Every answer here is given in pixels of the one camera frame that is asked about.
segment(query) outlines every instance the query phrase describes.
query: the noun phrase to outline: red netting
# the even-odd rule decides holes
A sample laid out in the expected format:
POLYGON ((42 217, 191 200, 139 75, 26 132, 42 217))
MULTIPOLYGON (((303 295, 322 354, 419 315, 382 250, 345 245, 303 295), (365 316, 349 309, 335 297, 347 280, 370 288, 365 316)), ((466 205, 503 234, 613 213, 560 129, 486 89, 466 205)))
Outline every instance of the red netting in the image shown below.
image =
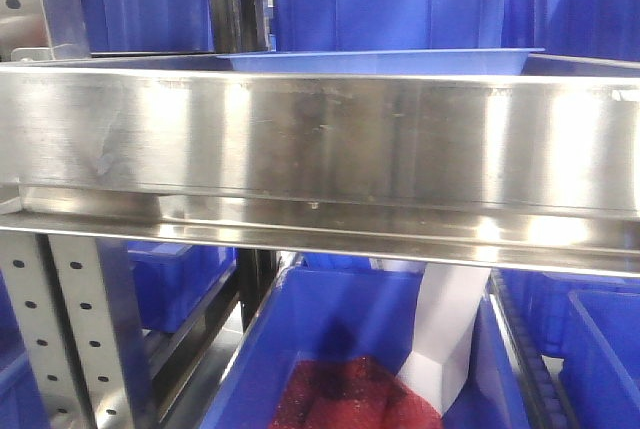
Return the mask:
POLYGON ((442 429, 442 421, 372 357, 361 357, 299 362, 269 429, 442 429))

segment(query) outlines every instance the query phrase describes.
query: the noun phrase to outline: stainless steel rail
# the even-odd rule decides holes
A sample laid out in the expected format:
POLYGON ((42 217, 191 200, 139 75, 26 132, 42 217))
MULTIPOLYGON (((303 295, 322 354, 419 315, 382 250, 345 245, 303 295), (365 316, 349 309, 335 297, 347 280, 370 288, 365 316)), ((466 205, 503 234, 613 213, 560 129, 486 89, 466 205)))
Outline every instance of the stainless steel rail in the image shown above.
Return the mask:
MULTIPOLYGON (((603 64, 564 60, 558 71, 577 62, 603 64)), ((0 226, 639 267, 640 78, 260 75, 224 64, 0 68, 0 151, 12 155, 0 184, 22 188, 22 210, 0 226)))

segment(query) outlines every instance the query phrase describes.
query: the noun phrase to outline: shelving rack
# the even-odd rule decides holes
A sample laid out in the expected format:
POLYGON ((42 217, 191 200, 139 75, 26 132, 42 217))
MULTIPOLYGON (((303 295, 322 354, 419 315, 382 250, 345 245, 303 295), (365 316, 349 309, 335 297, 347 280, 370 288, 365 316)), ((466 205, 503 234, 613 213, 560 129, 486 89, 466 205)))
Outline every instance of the shelving rack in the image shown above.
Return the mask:
POLYGON ((238 299, 245 325, 257 310, 265 250, 639 272, 640 65, 216 69, 213 55, 0 66, 0 266, 53 427, 162 424, 238 299), (177 335, 145 342, 123 239, 246 250, 177 335))

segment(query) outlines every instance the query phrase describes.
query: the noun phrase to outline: white paper bag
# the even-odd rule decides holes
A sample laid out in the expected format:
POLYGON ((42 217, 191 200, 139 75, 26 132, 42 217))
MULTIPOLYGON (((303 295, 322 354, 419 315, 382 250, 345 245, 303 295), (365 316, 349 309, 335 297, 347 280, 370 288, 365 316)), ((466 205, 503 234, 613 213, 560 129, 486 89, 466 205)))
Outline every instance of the white paper bag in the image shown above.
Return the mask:
POLYGON ((412 351, 398 376, 444 414, 469 374, 471 338, 491 269, 428 264, 420 285, 412 351))

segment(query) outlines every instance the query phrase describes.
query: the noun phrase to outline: hole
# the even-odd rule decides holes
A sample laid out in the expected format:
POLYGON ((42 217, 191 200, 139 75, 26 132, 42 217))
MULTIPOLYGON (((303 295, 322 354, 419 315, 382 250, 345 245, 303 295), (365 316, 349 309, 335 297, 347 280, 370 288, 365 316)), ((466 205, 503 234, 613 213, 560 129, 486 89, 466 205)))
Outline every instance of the hole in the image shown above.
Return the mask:
POLYGON ((20 9, 22 7, 20 0, 6 0, 4 3, 9 9, 20 9))

